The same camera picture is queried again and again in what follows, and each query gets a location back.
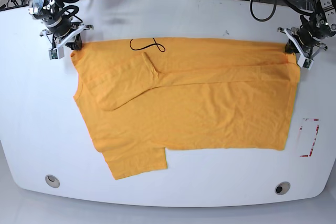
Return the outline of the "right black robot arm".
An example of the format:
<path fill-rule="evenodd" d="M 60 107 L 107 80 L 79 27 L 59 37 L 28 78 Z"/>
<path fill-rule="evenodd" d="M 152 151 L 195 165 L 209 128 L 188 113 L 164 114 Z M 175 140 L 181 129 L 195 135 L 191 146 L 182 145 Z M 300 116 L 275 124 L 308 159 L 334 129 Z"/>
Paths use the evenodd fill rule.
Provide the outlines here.
<path fill-rule="evenodd" d="M 33 19 L 41 21 L 45 29 L 40 36 L 45 36 L 51 44 L 50 52 L 54 54 L 61 46 L 71 50 L 82 48 L 81 32 L 92 29 L 85 26 L 77 16 L 79 0 L 31 0 L 29 14 Z"/>

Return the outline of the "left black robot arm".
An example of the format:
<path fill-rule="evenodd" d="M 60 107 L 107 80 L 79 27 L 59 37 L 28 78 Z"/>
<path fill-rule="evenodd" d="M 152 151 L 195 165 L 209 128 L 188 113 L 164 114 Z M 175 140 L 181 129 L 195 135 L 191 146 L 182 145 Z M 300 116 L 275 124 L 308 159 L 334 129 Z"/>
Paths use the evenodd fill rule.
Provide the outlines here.
<path fill-rule="evenodd" d="M 304 64 L 313 62 L 314 57 L 328 47 L 322 42 L 325 38 L 335 36 L 335 0 L 307 0 L 312 5 L 312 12 L 299 9 L 288 0 L 283 2 L 300 14 L 299 28 L 278 30 L 288 37 L 285 47 L 287 53 L 296 53 Z"/>

